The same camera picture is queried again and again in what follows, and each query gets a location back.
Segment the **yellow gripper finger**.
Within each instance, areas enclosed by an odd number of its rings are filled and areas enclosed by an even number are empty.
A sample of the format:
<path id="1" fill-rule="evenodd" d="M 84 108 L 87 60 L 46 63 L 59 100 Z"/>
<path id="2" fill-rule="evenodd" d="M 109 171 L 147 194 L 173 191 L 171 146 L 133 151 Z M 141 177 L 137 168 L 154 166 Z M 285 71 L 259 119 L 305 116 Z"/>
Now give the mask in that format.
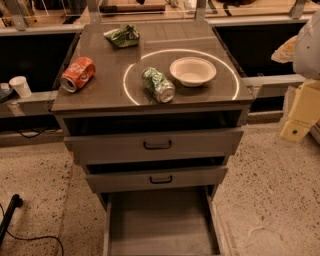
<path id="1" fill-rule="evenodd" d="M 285 94 L 280 138 L 299 143 L 320 120 L 320 81 L 307 80 Z"/>

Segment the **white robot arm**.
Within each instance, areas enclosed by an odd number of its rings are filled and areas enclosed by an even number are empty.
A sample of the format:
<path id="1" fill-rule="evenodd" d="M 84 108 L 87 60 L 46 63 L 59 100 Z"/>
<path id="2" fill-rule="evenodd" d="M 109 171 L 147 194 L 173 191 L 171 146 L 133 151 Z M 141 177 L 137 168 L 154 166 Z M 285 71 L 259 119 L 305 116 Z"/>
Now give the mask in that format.
<path id="1" fill-rule="evenodd" d="M 278 63 L 291 62 L 296 74 L 306 81 L 296 90 L 280 137 L 300 142 L 320 120 L 320 9 L 296 36 L 288 39 L 271 55 Z"/>

